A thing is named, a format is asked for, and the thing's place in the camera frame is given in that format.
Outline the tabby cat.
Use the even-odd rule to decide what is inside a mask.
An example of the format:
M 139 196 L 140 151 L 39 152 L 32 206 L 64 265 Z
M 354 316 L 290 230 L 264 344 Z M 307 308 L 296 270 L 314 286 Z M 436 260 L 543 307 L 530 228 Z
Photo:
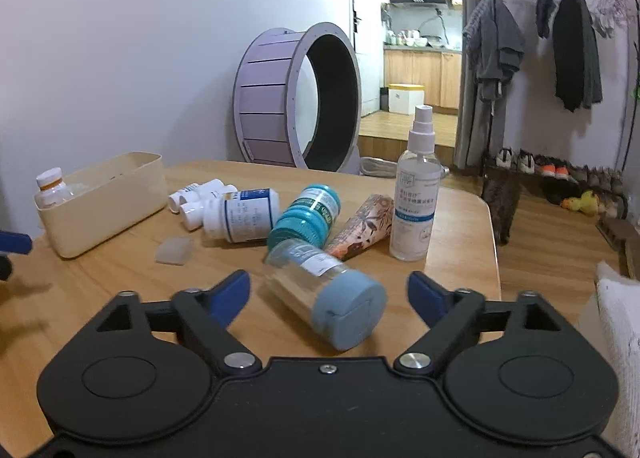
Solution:
M 496 244 L 509 243 L 521 194 L 522 187 L 518 175 L 501 169 L 490 170 L 485 175 L 482 198 L 490 210 Z

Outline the small translucent plastic box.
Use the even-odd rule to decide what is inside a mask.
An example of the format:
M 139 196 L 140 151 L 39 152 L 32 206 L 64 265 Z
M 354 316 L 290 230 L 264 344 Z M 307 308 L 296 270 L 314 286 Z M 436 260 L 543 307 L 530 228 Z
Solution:
M 165 265 L 183 266 L 193 251 L 190 237 L 170 237 L 163 241 L 155 252 L 155 262 Z

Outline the cream plastic storage bin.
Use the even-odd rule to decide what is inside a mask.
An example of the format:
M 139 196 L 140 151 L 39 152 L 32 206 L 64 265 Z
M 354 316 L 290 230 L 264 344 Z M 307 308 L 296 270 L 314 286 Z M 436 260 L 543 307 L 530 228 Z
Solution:
M 163 159 L 129 152 L 57 179 L 70 193 L 34 196 L 43 229 L 55 253 L 73 259 L 163 210 L 168 191 Z

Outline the large white blue-label bottle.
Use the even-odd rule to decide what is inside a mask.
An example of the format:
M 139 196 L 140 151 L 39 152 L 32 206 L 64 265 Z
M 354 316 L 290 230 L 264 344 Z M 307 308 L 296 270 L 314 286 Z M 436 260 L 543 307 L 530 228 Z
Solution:
M 213 241 L 263 241 L 279 217 L 280 197 L 271 188 L 228 192 L 205 202 L 203 228 Z

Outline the white foam box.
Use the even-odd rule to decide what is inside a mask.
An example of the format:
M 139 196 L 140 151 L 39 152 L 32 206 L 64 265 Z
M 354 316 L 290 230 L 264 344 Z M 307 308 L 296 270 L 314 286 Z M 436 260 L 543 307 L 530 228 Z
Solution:
M 424 86 L 419 84 L 388 85 L 388 111 L 412 115 L 424 103 Z

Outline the purple cat exercise wheel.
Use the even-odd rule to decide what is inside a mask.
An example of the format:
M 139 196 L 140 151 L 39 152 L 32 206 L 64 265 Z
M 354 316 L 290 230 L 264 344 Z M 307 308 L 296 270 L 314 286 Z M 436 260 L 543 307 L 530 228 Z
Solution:
M 299 139 L 298 81 L 310 64 L 317 114 L 308 143 Z M 334 23 L 305 32 L 270 28 L 241 59 L 233 87 L 236 140 L 248 163 L 356 174 L 361 84 L 352 43 Z

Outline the black clothes rack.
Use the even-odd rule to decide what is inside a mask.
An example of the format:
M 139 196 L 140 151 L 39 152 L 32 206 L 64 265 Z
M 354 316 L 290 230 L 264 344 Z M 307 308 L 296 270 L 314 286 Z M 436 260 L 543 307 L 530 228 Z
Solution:
M 638 42 L 638 0 L 489 0 L 480 163 L 511 147 L 623 169 L 637 132 Z

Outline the small white bottle middle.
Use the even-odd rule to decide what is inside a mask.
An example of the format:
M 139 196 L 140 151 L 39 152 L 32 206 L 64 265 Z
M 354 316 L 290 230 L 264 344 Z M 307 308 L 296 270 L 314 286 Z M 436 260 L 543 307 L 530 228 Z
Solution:
M 224 183 L 220 179 L 212 179 L 211 181 L 206 181 L 206 183 L 200 185 L 203 185 L 201 200 L 206 199 L 208 196 L 214 195 L 215 193 L 219 193 L 224 189 Z

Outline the clear spray bottle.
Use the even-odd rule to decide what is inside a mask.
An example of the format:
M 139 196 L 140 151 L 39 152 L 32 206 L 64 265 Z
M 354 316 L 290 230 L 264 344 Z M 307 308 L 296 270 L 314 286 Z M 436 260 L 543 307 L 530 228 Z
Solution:
M 442 163 L 435 155 L 433 108 L 417 106 L 407 150 L 398 159 L 390 254 L 419 261 L 431 242 Z

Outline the teal lidded jar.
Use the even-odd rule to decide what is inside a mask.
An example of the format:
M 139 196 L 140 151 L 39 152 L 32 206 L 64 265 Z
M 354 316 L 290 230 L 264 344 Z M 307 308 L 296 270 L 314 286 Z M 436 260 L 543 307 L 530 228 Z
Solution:
M 327 186 L 307 186 L 281 214 L 267 239 L 272 251 L 279 243 L 297 239 L 322 249 L 341 212 L 337 192 Z

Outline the white orange-label pill bottle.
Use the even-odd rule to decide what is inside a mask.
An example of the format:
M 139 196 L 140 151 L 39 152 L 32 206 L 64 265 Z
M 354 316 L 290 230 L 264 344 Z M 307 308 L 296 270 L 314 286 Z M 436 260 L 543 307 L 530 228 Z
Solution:
M 55 207 L 73 198 L 73 192 L 65 184 L 61 167 L 52 167 L 36 177 L 38 192 L 35 203 L 40 210 Z

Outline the small white bottle left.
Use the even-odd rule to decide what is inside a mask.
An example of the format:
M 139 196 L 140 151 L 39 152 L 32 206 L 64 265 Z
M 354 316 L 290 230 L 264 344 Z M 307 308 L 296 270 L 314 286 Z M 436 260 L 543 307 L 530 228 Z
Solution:
M 200 201 L 202 190 L 203 185 L 195 183 L 176 190 L 168 196 L 168 210 L 170 210 L 172 214 L 178 214 L 183 204 Z

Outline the toothpick jar blue lid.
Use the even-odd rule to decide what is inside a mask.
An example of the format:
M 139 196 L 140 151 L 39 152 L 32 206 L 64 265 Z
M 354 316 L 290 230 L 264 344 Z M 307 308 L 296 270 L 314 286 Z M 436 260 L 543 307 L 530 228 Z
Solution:
M 359 345 L 383 317 L 384 285 L 307 242 L 280 242 L 264 262 L 269 292 L 337 351 Z

